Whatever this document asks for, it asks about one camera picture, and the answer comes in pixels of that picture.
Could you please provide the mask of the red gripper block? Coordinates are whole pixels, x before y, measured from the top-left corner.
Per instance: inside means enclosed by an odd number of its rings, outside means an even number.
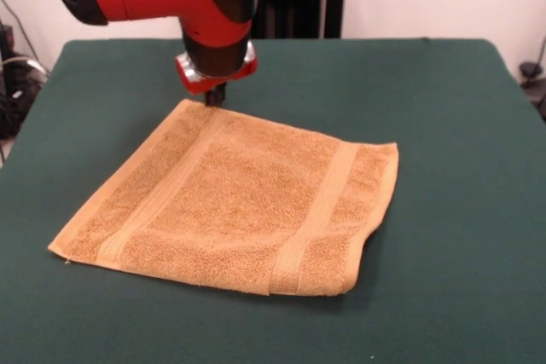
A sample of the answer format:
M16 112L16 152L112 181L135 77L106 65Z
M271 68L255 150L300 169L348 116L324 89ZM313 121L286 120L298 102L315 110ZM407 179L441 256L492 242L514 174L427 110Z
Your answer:
M226 83L254 74L258 68L258 57L253 43L248 42L241 68L227 77L220 78L210 77L199 72L187 52L183 52L175 58L175 66L185 89L190 94L205 93L204 103L207 107L215 107L216 105L221 107L226 98Z

